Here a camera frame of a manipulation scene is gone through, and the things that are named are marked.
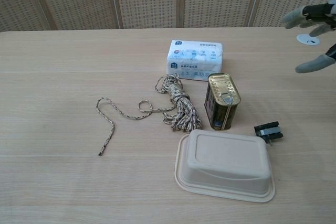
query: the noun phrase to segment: wooden table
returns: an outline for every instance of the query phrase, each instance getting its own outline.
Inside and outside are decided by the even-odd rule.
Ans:
[[[296,65],[335,43],[296,41],[309,30],[190,28],[31,31],[0,34],[0,223],[334,223],[336,68],[297,74]],[[257,204],[183,191],[174,179],[177,144],[159,113],[123,118],[116,132],[95,110],[111,98],[139,115],[142,98],[169,106],[154,85],[172,39],[224,44],[223,71],[242,102],[230,133],[279,121],[268,151],[276,196]],[[183,80],[203,122],[206,82]]]

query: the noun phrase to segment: can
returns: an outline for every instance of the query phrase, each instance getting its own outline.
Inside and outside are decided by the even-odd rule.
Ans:
[[[217,131],[231,128],[240,95],[227,73],[212,73],[208,77],[208,89],[204,107],[210,126]]]

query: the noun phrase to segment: black clip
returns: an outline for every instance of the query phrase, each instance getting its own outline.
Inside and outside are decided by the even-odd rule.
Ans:
[[[256,135],[265,140],[265,142],[272,145],[273,139],[281,138],[284,135],[280,131],[279,122],[266,123],[259,126],[255,126],[254,130]]]

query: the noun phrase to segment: tissue package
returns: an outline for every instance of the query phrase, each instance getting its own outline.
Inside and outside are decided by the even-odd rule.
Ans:
[[[167,56],[167,74],[182,79],[207,81],[222,70],[223,45],[215,42],[172,40]]]

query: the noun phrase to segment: braided rope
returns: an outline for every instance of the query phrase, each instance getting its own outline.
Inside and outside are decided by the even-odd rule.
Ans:
[[[161,88],[158,88],[160,81],[163,80]],[[163,112],[163,122],[165,124],[170,124],[172,131],[185,131],[190,132],[194,129],[201,129],[202,128],[202,121],[197,114],[197,111],[193,104],[190,101],[189,95],[183,90],[182,82],[179,76],[173,74],[167,74],[162,76],[155,85],[155,90],[161,94],[169,94],[170,101],[174,104],[174,106],[170,108],[158,108],[153,109],[152,104],[148,100],[141,100],[138,104],[138,110],[145,115],[142,116],[130,116],[123,113],[109,98],[102,97],[97,101],[96,110],[97,112],[102,115],[111,125],[111,131],[109,137],[105,140],[103,147],[101,148],[98,156],[102,156],[106,146],[109,144],[112,136],[114,134],[115,125],[114,122],[109,119],[103,112],[99,109],[99,103],[102,100],[108,101],[114,109],[121,114],[123,117],[130,119],[130,120],[142,120],[147,118],[152,113]],[[143,110],[141,108],[142,104],[148,104],[149,110]],[[167,111],[172,111],[174,108],[177,108],[177,113],[173,115],[168,115]]]

